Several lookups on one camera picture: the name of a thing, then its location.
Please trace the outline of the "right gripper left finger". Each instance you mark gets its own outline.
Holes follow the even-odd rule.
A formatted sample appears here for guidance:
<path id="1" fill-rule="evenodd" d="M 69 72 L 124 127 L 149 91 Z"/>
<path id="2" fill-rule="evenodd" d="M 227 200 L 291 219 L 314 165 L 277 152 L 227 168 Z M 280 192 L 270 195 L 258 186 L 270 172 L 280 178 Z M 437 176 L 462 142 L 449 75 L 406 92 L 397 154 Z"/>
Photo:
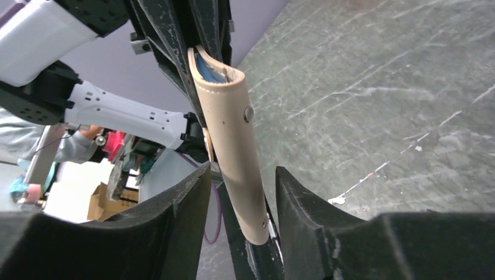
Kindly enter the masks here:
<path id="1" fill-rule="evenodd" d="M 210 165 L 203 164 L 102 222 L 3 212 L 1 278 L 195 279 L 210 192 Z"/>

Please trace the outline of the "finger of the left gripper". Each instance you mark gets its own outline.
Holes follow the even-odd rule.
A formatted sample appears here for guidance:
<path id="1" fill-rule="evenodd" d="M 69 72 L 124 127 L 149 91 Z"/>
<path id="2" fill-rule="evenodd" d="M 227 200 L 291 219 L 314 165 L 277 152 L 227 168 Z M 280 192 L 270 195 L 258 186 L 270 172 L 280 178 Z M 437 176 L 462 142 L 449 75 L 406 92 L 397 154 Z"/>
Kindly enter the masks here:
<path id="1" fill-rule="evenodd" d="M 202 46 L 213 58 L 231 65 L 231 7 L 229 0 L 172 2 L 187 48 Z"/>
<path id="2" fill-rule="evenodd" d="M 130 1 L 129 4 L 133 24 L 141 29 L 159 68 L 188 99 L 205 128 L 187 57 L 187 43 L 198 40 L 190 5 L 187 1 Z"/>

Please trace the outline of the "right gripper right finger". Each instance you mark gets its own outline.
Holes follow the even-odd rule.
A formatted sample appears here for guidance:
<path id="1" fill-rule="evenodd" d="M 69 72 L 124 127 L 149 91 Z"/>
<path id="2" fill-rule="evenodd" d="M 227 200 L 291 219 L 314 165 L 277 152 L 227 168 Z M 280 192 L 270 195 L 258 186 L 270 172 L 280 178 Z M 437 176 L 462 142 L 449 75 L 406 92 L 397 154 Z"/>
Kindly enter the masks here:
<path id="1" fill-rule="evenodd" d="M 286 279 L 493 279 L 494 214 L 392 212 L 362 220 L 276 168 Z"/>

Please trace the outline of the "tan leather card holder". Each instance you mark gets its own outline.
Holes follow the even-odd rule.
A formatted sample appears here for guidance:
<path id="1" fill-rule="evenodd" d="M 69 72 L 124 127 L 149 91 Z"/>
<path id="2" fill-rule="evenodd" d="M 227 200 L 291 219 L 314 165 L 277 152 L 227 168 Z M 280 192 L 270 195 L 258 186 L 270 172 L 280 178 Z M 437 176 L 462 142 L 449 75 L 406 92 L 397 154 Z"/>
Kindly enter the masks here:
<path id="1" fill-rule="evenodd" d="M 207 54 L 202 46 L 187 51 L 190 73 L 229 199 L 247 241 L 268 241 L 267 209 L 257 157 L 245 74 Z"/>

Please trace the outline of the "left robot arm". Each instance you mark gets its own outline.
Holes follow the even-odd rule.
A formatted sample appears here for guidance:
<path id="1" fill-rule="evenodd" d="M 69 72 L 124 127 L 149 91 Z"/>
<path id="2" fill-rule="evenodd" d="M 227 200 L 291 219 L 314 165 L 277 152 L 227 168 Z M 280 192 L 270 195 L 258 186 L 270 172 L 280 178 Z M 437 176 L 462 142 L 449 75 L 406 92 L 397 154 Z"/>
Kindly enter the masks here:
<path id="1" fill-rule="evenodd" d="M 61 61 L 130 22 L 136 53 L 153 53 L 193 113 L 174 113 L 100 89 Z M 13 1 L 1 14 L 1 106 L 40 125 L 100 125 L 206 162 L 206 127 L 187 52 L 232 57 L 229 1 Z"/>

